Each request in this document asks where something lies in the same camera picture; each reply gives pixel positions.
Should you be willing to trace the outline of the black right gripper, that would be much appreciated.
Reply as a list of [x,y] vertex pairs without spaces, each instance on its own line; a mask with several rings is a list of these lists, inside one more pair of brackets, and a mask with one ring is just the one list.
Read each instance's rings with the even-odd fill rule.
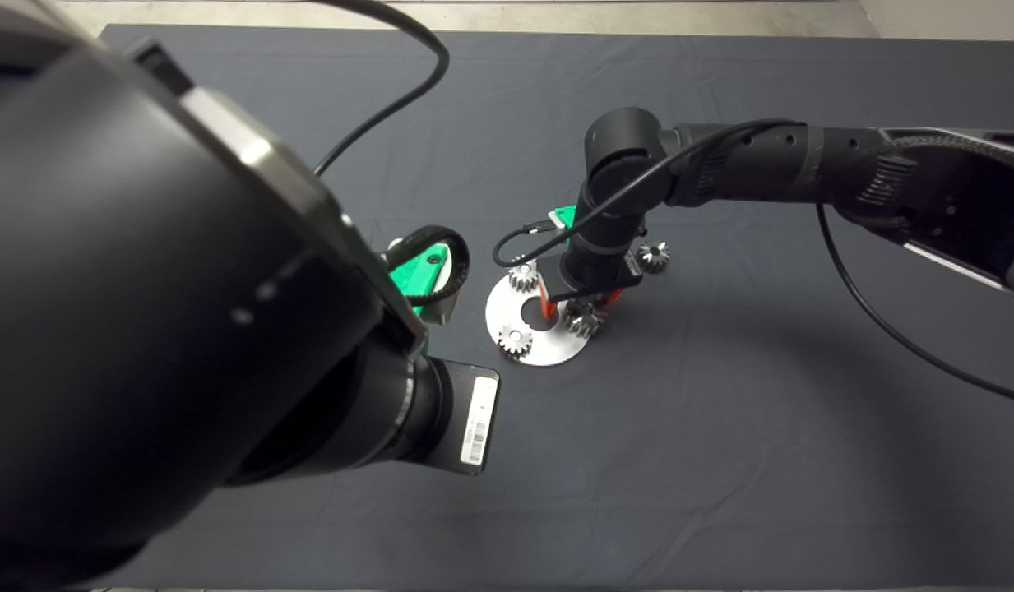
[[557,314],[555,301],[593,297],[593,308],[612,306],[627,288],[642,282],[643,272],[630,252],[598,255],[567,250],[537,258],[540,311],[544,319]]

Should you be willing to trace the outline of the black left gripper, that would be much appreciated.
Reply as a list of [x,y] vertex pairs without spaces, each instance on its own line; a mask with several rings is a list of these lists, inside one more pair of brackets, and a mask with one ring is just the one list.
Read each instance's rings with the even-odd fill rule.
[[492,368],[435,358],[442,387],[440,438],[428,453],[428,467],[466,476],[484,472],[488,461],[502,376]]

